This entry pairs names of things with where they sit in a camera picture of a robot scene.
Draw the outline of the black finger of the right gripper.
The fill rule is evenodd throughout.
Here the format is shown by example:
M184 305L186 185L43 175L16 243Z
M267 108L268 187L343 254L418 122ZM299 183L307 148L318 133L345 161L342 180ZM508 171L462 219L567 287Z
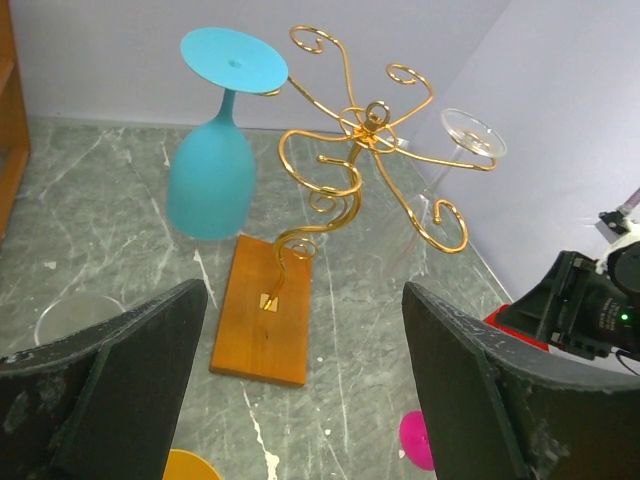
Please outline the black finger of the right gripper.
M606 358L608 346L598 326L606 295L592 262L579 254L564 254L557 280L561 300L554 334L557 347L581 358Z
M564 254L579 254L575 251L561 251L543 279L522 298L507 308L507 327L539 343L556 345L557 318L561 306L557 280Z

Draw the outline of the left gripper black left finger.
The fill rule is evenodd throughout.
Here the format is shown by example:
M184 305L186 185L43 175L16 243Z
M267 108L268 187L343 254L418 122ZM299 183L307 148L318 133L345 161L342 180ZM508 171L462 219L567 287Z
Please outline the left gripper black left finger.
M190 279L2 357L2 478L162 478L207 304Z

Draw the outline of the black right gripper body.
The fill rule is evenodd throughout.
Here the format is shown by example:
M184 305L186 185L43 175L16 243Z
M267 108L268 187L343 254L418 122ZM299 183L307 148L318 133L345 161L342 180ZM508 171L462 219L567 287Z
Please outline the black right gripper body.
M639 353L639 309L609 280L592 287L592 334L596 357L606 358L614 348Z

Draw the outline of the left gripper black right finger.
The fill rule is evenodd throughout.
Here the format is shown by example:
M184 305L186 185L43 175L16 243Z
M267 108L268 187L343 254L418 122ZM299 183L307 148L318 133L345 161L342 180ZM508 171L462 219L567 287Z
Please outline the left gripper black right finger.
M635 479L639 381L542 351L419 284L402 316L440 479Z

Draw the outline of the blue wine glass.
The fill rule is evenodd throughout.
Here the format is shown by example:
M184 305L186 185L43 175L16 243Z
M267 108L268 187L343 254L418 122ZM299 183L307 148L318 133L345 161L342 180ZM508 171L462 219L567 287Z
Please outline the blue wine glass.
M221 88L223 96L216 115L193 129L176 150L166 213L184 235L218 241L244 226L256 185L251 146L233 118L235 97L273 94L289 70L269 44L228 28L193 30L181 40L180 51L186 65Z

